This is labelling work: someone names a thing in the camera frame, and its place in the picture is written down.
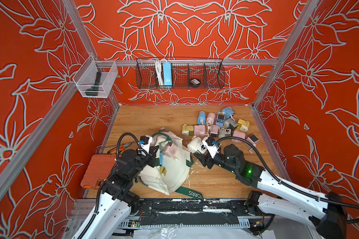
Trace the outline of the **white canvas tote bag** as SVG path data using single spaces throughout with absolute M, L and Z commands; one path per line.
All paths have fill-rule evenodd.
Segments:
M 190 169 L 194 164 L 191 152 L 182 144 L 182 138 L 166 128 L 160 129 L 152 137 L 153 144 L 150 152 L 157 152 L 157 155 L 160 156 L 161 166 L 166 168 L 167 173 L 162 176 L 159 171 L 160 166 L 147 165 L 139 173 L 138 180 L 145 186 L 167 196 L 176 192 L 203 201 L 204 198 L 200 192 L 182 186 L 189 177 Z M 178 161 L 163 155 L 164 148 L 171 141 L 178 146 L 176 152 Z

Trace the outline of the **pale pink sharpener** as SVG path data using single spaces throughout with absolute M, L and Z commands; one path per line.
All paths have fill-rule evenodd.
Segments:
M 242 138 L 242 139 L 246 139 L 246 134 L 243 131 L 240 130 L 234 130 L 232 133 L 232 137 L 237 137 L 237 138 Z M 243 143 L 241 140 L 239 139 L 232 139 L 231 141 L 236 142 L 236 143 Z

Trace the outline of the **pink black-top pencil sharpener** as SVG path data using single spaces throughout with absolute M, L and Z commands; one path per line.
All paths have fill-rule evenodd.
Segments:
M 246 140 L 249 141 L 254 146 L 256 146 L 256 144 L 259 142 L 259 138 L 256 135 L 254 135 L 253 133 L 249 134 L 246 137 Z

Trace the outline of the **red plastic tool case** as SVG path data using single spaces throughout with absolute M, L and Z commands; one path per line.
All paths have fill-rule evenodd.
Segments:
M 99 189 L 116 163 L 116 154 L 96 154 L 91 157 L 81 180 L 84 189 Z

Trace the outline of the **light blue small sharpener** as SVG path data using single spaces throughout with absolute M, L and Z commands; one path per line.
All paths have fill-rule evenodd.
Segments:
M 217 114 L 215 118 L 215 125 L 219 126 L 220 128 L 223 128 L 224 122 L 225 122 L 225 115 Z

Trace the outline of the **dark green tool in bin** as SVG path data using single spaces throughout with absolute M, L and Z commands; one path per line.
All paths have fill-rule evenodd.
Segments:
M 96 79 L 94 85 L 85 91 L 86 96 L 94 97 L 98 95 L 100 80 L 101 80 L 101 72 L 98 71 L 96 73 Z

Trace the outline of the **light blue box in basket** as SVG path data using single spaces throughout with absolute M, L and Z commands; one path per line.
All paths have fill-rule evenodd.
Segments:
M 172 80 L 172 65 L 170 62 L 163 62 L 163 76 L 164 76 L 164 86 L 165 87 L 171 87 L 173 85 Z

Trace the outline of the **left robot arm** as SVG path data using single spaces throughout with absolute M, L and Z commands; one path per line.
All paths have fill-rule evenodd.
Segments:
M 146 166 L 157 164 L 156 157 L 150 153 L 152 142 L 149 135 L 137 139 L 127 132 L 120 136 L 115 164 L 98 189 L 95 205 L 74 239 L 109 239 L 130 214 L 140 210 L 140 197 L 130 189 Z

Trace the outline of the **clear plastic wall bin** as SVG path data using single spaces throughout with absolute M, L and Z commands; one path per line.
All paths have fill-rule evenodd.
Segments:
M 99 61 L 89 56 L 80 67 L 73 81 L 85 98 L 108 98 L 118 76 L 115 61 Z

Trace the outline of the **yellow white pencil sharpener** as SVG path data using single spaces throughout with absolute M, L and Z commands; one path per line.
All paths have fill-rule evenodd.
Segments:
M 237 124 L 238 124 L 238 129 L 244 132 L 247 132 L 250 128 L 250 122 L 247 120 L 239 119 Z

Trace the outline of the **white round pencil sharpener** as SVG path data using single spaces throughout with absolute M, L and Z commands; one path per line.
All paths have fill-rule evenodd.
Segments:
M 224 121 L 224 126 L 228 129 L 235 130 L 238 127 L 238 123 L 234 119 L 228 118 Z

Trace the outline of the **blue pencil sharpener pink cap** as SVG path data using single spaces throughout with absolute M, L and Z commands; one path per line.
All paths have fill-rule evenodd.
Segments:
M 201 111 L 198 114 L 197 124 L 205 125 L 206 124 L 206 113 Z

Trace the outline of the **small black item in basket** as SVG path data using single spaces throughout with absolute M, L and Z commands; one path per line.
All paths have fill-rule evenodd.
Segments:
M 191 87 L 198 87 L 198 86 L 201 85 L 201 81 L 199 79 L 197 79 L 197 78 L 193 78 L 193 79 L 189 80 L 189 85 Z

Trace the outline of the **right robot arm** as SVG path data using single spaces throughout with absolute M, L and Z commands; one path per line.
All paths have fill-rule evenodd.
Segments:
M 221 149 L 221 142 L 228 139 L 195 136 L 187 147 L 204 167 L 211 169 L 217 165 L 253 188 L 245 202 L 250 213 L 281 216 L 305 224 L 315 228 L 324 239 L 344 239 L 347 226 L 359 223 L 359 205 L 344 203 L 334 192 L 313 191 L 275 175 L 256 147 L 244 138 L 233 139 L 250 146 L 262 165 L 247 161 L 243 151 L 234 144 Z

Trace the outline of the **pink square pencil sharpener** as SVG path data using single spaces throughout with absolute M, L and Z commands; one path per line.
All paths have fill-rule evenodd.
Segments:
M 208 136 L 207 129 L 205 125 L 198 124 L 193 127 L 193 134 L 196 136 Z

